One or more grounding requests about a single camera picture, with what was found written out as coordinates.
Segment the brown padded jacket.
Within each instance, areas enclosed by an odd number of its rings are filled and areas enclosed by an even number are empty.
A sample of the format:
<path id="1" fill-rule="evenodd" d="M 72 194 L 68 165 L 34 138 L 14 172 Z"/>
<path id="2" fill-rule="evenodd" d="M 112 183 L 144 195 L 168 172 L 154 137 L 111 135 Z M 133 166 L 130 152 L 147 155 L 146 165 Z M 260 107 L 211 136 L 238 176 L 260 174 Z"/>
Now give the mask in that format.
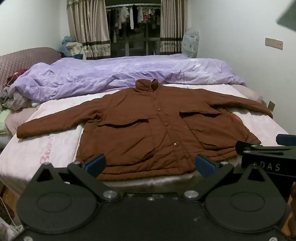
<path id="1" fill-rule="evenodd" d="M 29 138 L 83 124 L 76 160 L 104 154 L 100 180 L 182 175 L 195 170 L 198 154 L 223 161 L 236 156 L 238 141 L 259 144 L 231 108 L 271 115 L 250 99 L 140 79 L 134 88 L 28 121 L 16 135 Z"/>

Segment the grey clothes near pillow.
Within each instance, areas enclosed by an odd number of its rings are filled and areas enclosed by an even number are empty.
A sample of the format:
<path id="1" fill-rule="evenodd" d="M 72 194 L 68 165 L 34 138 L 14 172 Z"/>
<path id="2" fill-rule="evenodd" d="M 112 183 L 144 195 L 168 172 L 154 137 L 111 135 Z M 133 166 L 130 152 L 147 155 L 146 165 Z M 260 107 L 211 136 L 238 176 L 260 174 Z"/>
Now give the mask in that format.
<path id="1" fill-rule="evenodd" d="M 23 96 L 16 87 L 4 87 L 1 89 L 1 107 L 17 111 L 23 108 L 31 108 L 31 100 Z"/>

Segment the clothes pile by curtain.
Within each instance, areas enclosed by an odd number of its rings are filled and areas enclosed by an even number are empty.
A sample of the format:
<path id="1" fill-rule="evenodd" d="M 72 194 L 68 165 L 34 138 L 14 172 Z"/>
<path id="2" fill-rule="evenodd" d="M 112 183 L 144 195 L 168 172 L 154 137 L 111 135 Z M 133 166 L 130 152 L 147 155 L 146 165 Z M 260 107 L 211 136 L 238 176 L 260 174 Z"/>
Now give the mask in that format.
<path id="1" fill-rule="evenodd" d="M 58 52 L 62 55 L 62 57 L 86 60 L 86 54 L 83 45 L 77 42 L 76 39 L 71 36 L 64 37 Z"/>

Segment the green pillow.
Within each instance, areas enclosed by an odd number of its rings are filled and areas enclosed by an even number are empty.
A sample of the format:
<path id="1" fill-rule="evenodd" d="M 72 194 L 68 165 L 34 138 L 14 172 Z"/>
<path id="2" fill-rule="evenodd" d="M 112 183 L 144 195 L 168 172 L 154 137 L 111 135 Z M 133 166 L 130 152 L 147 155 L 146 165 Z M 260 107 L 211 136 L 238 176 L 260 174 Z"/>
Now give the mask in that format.
<path id="1" fill-rule="evenodd" d="M 9 110 L 9 109 L 4 109 L 0 113 L 0 134 L 1 135 L 8 134 L 8 132 L 6 130 L 5 120 L 10 113 L 11 113 L 11 110 Z"/>

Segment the purple duvet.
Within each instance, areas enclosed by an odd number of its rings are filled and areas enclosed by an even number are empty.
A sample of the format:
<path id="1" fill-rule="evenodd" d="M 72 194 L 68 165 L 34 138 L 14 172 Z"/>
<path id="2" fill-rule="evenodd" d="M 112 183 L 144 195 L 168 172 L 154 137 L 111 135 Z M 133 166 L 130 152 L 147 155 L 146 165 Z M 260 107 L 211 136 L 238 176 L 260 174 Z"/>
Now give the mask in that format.
<path id="1" fill-rule="evenodd" d="M 53 64 L 37 63 L 7 87 L 36 102 L 134 87 L 139 79 L 160 83 L 245 85 L 225 61 L 190 58 L 184 54 L 130 56 L 100 60 L 62 58 Z"/>

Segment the red garment by headboard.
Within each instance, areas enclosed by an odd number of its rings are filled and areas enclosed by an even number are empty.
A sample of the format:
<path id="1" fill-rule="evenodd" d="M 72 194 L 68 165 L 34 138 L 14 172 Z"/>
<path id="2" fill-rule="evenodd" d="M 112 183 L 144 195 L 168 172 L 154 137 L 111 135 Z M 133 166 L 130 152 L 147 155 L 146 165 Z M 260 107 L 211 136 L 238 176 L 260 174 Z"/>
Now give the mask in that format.
<path id="1" fill-rule="evenodd" d="M 24 74 L 26 71 L 27 69 L 19 69 L 12 76 L 9 76 L 6 81 L 6 86 L 12 85 L 17 80 L 17 78 Z"/>

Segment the mauve quilted headboard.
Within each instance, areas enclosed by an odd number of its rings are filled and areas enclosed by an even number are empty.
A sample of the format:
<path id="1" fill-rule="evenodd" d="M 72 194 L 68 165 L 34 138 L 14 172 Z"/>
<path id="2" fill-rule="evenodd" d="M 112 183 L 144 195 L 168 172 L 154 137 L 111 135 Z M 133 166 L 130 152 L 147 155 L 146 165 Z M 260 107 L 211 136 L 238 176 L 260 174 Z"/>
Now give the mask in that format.
<path id="1" fill-rule="evenodd" d="M 49 47 L 25 49 L 0 56 L 1 85 L 19 69 L 30 69 L 34 64 L 52 64 L 61 59 L 60 53 Z"/>

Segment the right beige curtain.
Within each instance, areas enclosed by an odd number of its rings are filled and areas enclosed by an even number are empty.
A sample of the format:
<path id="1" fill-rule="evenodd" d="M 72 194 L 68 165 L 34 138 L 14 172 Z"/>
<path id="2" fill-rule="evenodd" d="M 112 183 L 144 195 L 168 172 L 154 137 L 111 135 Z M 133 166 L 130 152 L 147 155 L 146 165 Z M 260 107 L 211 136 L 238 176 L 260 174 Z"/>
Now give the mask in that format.
<path id="1" fill-rule="evenodd" d="M 161 1 L 161 55 L 181 53 L 182 40 L 185 32 L 185 1 Z"/>

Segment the beige curtain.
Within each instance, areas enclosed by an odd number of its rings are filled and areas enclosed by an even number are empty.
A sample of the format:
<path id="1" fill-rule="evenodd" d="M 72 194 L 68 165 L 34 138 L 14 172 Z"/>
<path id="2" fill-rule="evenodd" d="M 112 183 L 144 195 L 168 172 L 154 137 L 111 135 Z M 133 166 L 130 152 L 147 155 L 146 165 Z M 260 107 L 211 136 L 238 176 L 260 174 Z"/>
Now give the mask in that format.
<path id="1" fill-rule="evenodd" d="M 81 43 L 88 60 L 111 56 L 105 1 L 67 1 L 70 36 Z"/>
<path id="2" fill-rule="evenodd" d="M 181 53 L 182 40 L 185 32 L 185 1 L 161 1 L 161 55 Z"/>

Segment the left beige curtain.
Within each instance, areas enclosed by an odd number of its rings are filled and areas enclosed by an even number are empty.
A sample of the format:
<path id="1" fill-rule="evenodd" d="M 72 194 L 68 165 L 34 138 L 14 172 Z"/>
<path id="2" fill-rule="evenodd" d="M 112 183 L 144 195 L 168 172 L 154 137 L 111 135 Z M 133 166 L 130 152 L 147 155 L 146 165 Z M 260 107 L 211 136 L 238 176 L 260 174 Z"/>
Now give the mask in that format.
<path id="1" fill-rule="evenodd" d="M 70 36 L 81 43 L 88 60 L 111 56 L 105 1 L 67 1 Z"/>

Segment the gold wall socket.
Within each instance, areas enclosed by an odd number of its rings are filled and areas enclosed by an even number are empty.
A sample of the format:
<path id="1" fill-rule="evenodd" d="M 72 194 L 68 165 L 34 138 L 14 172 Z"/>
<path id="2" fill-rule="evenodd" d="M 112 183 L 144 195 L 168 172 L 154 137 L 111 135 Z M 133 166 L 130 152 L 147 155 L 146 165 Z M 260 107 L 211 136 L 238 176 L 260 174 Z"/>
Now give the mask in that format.
<path id="1" fill-rule="evenodd" d="M 275 108 L 275 103 L 273 101 L 269 101 L 268 103 L 268 109 L 273 112 L 274 111 L 274 108 Z"/>

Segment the white wall socket plate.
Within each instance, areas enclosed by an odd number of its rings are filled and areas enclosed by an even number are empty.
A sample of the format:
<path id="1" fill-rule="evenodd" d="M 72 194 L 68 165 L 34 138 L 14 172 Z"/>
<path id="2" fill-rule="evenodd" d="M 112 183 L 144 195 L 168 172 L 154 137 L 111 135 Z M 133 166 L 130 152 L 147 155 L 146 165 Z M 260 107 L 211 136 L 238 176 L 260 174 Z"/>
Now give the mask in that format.
<path id="1" fill-rule="evenodd" d="M 265 45 L 267 47 L 283 50 L 283 41 L 280 41 L 280 40 L 265 38 Z"/>

